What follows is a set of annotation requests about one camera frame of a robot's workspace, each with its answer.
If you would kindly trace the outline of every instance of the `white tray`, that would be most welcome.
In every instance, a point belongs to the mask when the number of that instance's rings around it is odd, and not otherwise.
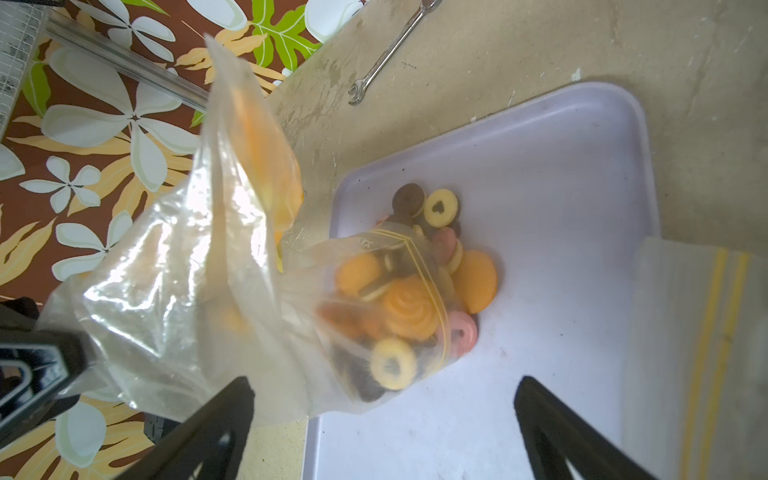
[[[618,444],[633,256],[660,233],[637,100],[576,84],[353,171],[330,236],[371,227],[412,181],[458,194],[462,242],[494,255],[498,295],[456,364],[365,415],[312,419],[303,478],[532,478],[523,375]]]

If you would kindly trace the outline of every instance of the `yellow stripe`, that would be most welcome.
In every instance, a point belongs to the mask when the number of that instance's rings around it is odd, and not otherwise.
[[[442,355],[440,357],[440,364],[438,365],[438,369],[441,369],[442,366],[445,365],[445,358],[448,356],[448,344],[449,344],[449,339],[451,338],[450,331],[448,330],[448,312],[445,311],[445,304],[442,302],[442,300],[438,301],[434,296],[434,292],[432,291],[432,288],[430,286],[436,285],[436,284],[435,284],[435,281],[432,279],[432,275],[429,274],[429,269],[426,267],[426,262],[424,261],[424,258],[422,258],[422,254],[419,252],[419,249],[416,248],[416,246],[413,244],[413,239],[411,237],[407,237],[406,235],[392,232],[390,230],[376,229],[376,230],[372,230],[372,232],[382,235],[383,237],[402,240],[403,243],[406,245],[406,249],[408,250],[408,253],[411,256],[411,260],[413,260],[413,264],[416,266],[416,272],[419,274],[419,276],[422,279],[422,282],[426,286],[427,293],[429,294],[429,298],[432,301],[432,305],[435,307],[435,310],[438,313],[437,317],[440,322],[440,326],[442,327],[443,338],[445,339],[445,341],[443,341],[442,343]],[[416,260],[416,256],[419,257],[419,260],[421,261],[421,265],[419,265],[419,262]],[[429,281],[427,280],[427,278],[425,278],[424,273],[422,273],[422,266],[424,271],[426,272],[426,276],[429,278]]]
[[[712,276],[710,277],[707,306],[704,308],[704,318],[701,321],[699,343],[696,347],[694,374],[691,376],[688,388],[685,430],[683,430],[683,449],[680,453],[680,480],[688,479],[688,463],[690,461],[691,443],[694,439],[696,413],[699,408],[699,392],[703,378],[704,360],[707,358],[707,346],[710,344],[712,332],[714,331],[717,307],[720,303],[720,293],[723,290],[723,277],[725,276],[725,266],[727,263],[728,251],[724,248],[718,249],[712,267]]]
[[[730,294],[728,303],[728,312],[723,326],[723,335],[720,339],[720,352],[717,354],[717,370],[715,371],[715,380],[712,385],[712,393],[707,401],[707,424],[704,427],[704,439],[701,446],[701,457],[699,457],[699,478],[707,479],[707,469],[710,465],[710,451],[712,449],[712,437],[715,433],[717,424],[717,411],[720,408],[720,394],[725,381],[725,374],[728,371],[728,360],[730,359],[730,349],[733,346],[733,335],[736,327],[739,325],[739,313],[741,311],[741,299],[744,295],[744,286],[746,285],[746,270],[750,262],[750,256],[747,253],[739,255],[736,267],[736,276],[733,281],[733,292]]]

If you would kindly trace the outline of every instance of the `metal wrench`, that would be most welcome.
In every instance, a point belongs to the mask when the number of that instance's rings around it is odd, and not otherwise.
[[[365,77],[355,80],[355,83],[349,88],[349,94],[352,95],[352,100],[349,101],[350,105],[357,105],[362,101],[362,98],[366,96],[366,90],[369,85],[371,85],[371,82],[373,82],[373,79],[376,78],[376,75],[381,71],[386,62],[395,54],[395,50],[402,45],[406,37],[414,28],[416,28],[422,18],[437,8],[437,6],[440,5],[440,2],[442,2],[442,0],[422,0],[419,10],[413,14],[410,20],[408,20],[408,23],[400,32],[400,35],[389,44],[389,47],[382,53],[382,56],[379,57],[379,60],[373,65],[373,68],[371,68]]]

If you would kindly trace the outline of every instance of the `pink ring cookie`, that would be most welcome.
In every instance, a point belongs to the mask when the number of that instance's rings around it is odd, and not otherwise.
[[[458,237],[451,227],[443,227],[432,237],[432,245],[435,247],[435,257],[445,265],[450,260],[453,251],[456,250]]]
[[[478,326],[468,313],[454,311],[448,314],[451,327],[451,354],[456,358],[466,355],[478,341]]]

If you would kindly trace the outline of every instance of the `plastic bag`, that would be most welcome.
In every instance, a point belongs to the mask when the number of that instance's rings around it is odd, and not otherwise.
[[[633,310],[627,453],[660,480],[768,478],[768,262],[648,239]]]
[[[245,375],[254,422],[267,425],[362,412],[455,358],[450,278],[410,229],[328,240],[276,271],[276,240],[302,201],[296,158],[248,64],[206,42],[217,80],[188,179],[90,275],[56,289],[38,321],[92,340],[69,392],[107,386],[183,421]],[[365,301],[350,289],[376,268],[389,286]]]

